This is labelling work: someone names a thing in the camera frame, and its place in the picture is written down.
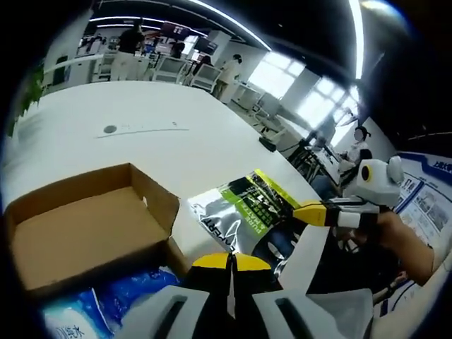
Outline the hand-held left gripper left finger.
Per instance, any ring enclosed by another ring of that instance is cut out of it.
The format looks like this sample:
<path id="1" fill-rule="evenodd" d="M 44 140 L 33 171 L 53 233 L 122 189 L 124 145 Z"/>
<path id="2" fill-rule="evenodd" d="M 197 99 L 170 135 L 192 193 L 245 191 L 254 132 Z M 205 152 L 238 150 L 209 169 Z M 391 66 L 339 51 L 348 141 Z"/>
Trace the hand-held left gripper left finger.
<path id="1" fill-rule="evenodd" d="M 164 287 L 125 315 L 116 338 L 226 338 L 232 255 L 208 254 L 193 262 L 179 285 Z"/>

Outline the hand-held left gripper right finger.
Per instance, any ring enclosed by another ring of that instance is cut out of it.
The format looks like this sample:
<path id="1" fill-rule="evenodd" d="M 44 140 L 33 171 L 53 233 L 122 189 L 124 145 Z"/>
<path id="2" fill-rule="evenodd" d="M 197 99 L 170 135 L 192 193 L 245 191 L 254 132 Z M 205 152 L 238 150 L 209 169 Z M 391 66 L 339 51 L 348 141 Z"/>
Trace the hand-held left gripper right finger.
<path id="1" fill-rule="evenodd" d="M 285 289 L 263 260 L 232 255 L 234 315 L 242 338 L 369 338 L 369 289 L 306 294 Z"/>

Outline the person's right hand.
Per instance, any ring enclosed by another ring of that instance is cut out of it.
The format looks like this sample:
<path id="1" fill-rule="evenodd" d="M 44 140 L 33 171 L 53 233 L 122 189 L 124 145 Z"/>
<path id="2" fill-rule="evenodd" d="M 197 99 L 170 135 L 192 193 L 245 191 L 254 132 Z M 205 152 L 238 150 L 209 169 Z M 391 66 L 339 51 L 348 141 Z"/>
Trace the person's right hand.
<path id="1" fill-rule="evenodd" d="M 400 217 L 394 212 L 380 213 L 376 225 L 368 231 L 354 230 L 352 240 L 362 245 L 373 241 L 386 249 L 394 250 L 403 238 L 405 225 Z"/>

